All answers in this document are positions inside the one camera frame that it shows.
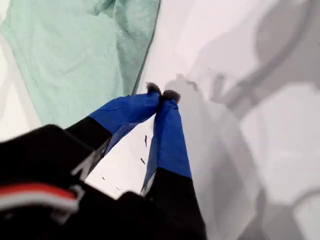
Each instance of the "mint green fabric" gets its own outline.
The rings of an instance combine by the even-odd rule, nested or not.
[[[159,0],[11,0],[0,31],[43,124],[68,127],[130,95]]]

